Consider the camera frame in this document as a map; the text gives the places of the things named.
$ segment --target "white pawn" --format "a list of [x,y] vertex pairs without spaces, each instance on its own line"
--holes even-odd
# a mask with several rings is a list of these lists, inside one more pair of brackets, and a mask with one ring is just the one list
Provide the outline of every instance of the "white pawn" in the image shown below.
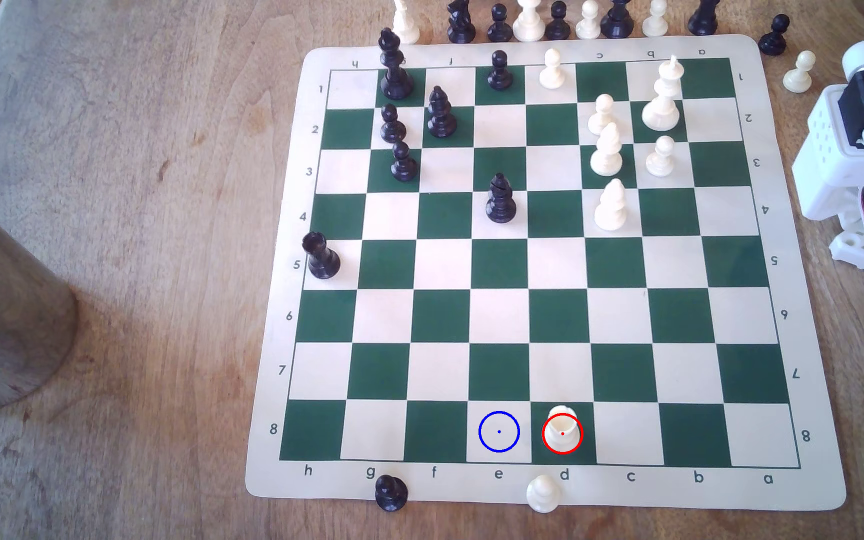
[[562,55],[556,49],[545,51],[545,69],[538,72],[538,83],[550,91],[558,89],[566,81],[562,71]]
[[809,70],[815,66],[815,54],[812,51],[802,51],[795,58],[795,69],[790,69],[782,77],[786,91],[801,94],[812,86]]
[[599,205],[595,206],[595,225],[603,231],[615,231],[625,224],[625,186],[622,180],[612,178],[602,190]]
[[595,40],[601,33],[599,5],[595,0],[585,0],[582,2],[582,20],[575,25],[575,35],[579,40]]
[[595,143],[595,152],[592,152],[588,166],[599,176],[617,174],[622,168],[622,155],[618,153],[621,149],[622,141],[619,140],[616,122],[609,122]]
[[675,141],[669,135],[663,135],[655,140],[655,151],[645,158],[645,170],[657,177],[668,176],[675,166],[672,159],[672,149]]

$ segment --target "white square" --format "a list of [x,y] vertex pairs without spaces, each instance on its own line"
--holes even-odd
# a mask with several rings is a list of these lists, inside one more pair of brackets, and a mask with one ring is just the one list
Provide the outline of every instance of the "white square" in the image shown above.
[[708,289],[716,343],[778,343],[768,287]]
[[412,341],[412,289],[359,289],[355,293],[352,341]]
[[415,240],[415,289],[471,289],[473,240]]
[[696,187],[695,208],[703,237],[757,237],[759,218],[748,185]]
[[414,240],[419,193],[367,193],[362,240]]
[[289,399],[346,399],[352,361],[352,343],[295,343]]
[[474,145],[476,148],[525,146],[525,105],[476,106]]
[[734,97],[686,99],[681,111],[689,142],[742,141]]
[[[506,414],[492,414],[496,411],[507,412],[511,418]],[[467,426],[466,461],[532,462],[532,409],[529,401],[469,401]],[[486,448],[483,443],[498,451]]]
[[602,198],[602,189],[582,190],[582,229],[587,239],[628,239],[642,236],[642,215],[639,213],[639,190],[625,190],[625,223],[616,230],[603,230],[595,225],[595,209]]
[[659,403],[723,403],[714,343],[653,343],[652,358]]
[[585,289],[586,272],[584,238],[529,238],[529,289]]
[[525,66],[525,103],[529,105],[547,105],[550,103],[575,103],[579,101],[579,94],[575,86],[575,64],[564,63],[561,72],[565,76],[565,82],[558,88],[550,90],[539,84],[539,74],[544,65]]
[[464,402],[469,399],[468,343],[413,343],[409,346],[410,401]]
[[529,191],[582,190],[582,157],[577,145],[527,146],[525,185]]
[[643,236],[645,285],[649,289],[704,289],[702,236]]
[[422,150],[418,191],[423,193],[472,191],[474,155],[474,148]]
[[588,343],[530,343],[529,399],[593,401],[592,347]]
[[789,405],[726,403],[725,410],[733,467],[799,466]]
[[528,289],[471,289],[468,296],[468,341],[528,343]]
[[595,401],[595,460],[662,465],[663,429],[658,403]]
[[592,343],[652,343],[649,291],[588,289],[588,338]]
[[405,457],[404,399],[349,399],[342,424],[342,460],[402,461]]
[[332,71],[327,109],[371,109],[376,106],[378,70]]
[[425,104],[432,89],[441,87],[452,107],[475,105],[475,68],[438,67],[425,70]]

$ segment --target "chess piece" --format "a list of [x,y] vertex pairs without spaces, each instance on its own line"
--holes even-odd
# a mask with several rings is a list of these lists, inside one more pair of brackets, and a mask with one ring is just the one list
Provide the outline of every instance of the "chess piece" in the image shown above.
[[389,99],[405,99],[412,93],[414,82],[409,72],[402,67],[405,56],[399,50],[401,41],[391,29],[383,28],[378,38],[378,46],[382,49],[378,61],[386,67],[385,76],[380,86],[382,94]]
[[486,36],[490,42],[505,43],[512,39],[512,27],[505,22],[507,17],[504,4],[492,6],[492,25],[486,31]]
[[782,85],[786,91],[801,94],[812,86],[809,70],[815,66],[815,54],[812,51],[802,51],[795,58],[795,69],[790,69],[782,77]]
[[308,254],[309,274],[320,280],[327,280],[339,273],[342,260],[332,251],[321,232],[309,232],[302,238],[302,250]]

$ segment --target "captured chess piece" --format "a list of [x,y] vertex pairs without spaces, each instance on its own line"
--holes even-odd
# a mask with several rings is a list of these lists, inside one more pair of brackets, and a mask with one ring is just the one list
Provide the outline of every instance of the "captured chess piece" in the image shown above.
[[395,476],[382,474],[375,480],[375,503],[386,512],[395,512],[409,500],[409,488]]
[[302,250],[308,254],[309,274],[327,280],[339,273],[342,260],[332,251],[321,232],[309,232],[302,238]]

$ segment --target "white chess piece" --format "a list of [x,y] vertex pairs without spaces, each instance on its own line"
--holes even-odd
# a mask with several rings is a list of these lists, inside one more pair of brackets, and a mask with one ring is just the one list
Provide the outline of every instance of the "white chess piece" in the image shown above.
[[622,168],[622,155],[618,153],[621,149],[622,141],[619,140],[616,122],[609,122],[595,143],[595,152],[592,152],[588,166],[599,176],[617,174]]
[[539,18],[536,8],[540,0],[518,0],[518,6],[522,12],[518,14],[515,21],[511,23],[511,33],[520,42],[537,42],[546,33],[546,25]]
[[675,161],[672,159],[672,150],[675,141],[669,135],[663,135],[655,140],[655,151],[649,153],[645,158],[645,170],[657,177],[668,176],[672,172]]
[[599,205],[595,206],[595,225],[603,231],[615,231],[625,224],[625,186],[622,180],[612,178],[602,190]]
[[538,72],[538,83],[550,91],[558,89],[566,81],[562,71],[562,55],[557,49],[545,51],[545,68]]
[[666,0],[652,0],[649,4],[649,17],[642,21],[642,34],[649,38],[658,38],[665,36],[669,30],[669,25],[664,17],[666,16]]
[[556,510],[562,500],[562,490],[551,476],[539,474],[525,488],[525,501],[532,510],[547,514]]
[[786,91],[801,94],[812,86],[809,70],[815,66],[815,54],[812,51],[802,51],[795,58],[795,69],[790,69],[782,77],[782,85]]
[[595,40],[602,33],[599,26],[599,5],[595,0],[582,2],[582,20],[575,25],[575,35],[579,40]]

